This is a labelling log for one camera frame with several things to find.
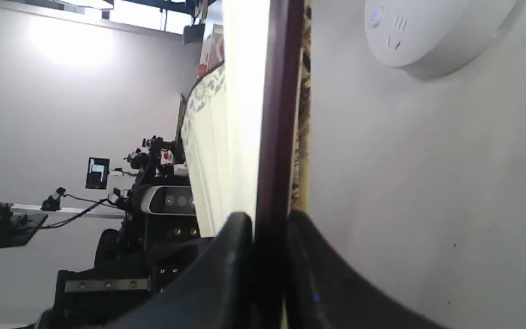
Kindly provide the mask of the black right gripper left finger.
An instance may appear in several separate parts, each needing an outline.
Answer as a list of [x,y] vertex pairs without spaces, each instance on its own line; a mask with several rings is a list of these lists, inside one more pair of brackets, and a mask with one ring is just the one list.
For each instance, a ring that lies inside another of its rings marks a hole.
[[253,292],[252,221],[231,213],[206,250],[164,292],[111,329],[248,329]]

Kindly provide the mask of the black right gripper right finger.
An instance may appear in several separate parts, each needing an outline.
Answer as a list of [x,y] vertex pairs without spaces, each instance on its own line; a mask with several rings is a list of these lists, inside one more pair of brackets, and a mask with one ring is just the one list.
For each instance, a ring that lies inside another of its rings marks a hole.
[[290,329],[440,329],[361,277],[305,212],[286,221]]

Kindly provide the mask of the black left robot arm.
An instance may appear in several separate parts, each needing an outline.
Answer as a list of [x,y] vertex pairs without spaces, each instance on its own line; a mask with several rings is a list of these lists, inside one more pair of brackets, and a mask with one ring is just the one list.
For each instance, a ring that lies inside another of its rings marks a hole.
[[180,142],[152,137],[126,158],[134,183],[106,199],[123,211],[120,226],[102,231],[92,268],[59,271],[53,305],[31,329],[106,327],[163,293],[198,258],[208,238],[188,175],[163,162],[168,152],[182,154]]

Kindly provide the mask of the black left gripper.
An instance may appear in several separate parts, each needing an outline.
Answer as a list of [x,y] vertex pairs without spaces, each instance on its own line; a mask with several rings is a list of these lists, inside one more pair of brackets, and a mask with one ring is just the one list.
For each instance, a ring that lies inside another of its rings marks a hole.
[[211,240],[195,215],[125,219],[101,234],[92,268],[58,272],[53,305],[35,328],[104,329],[163,292]]

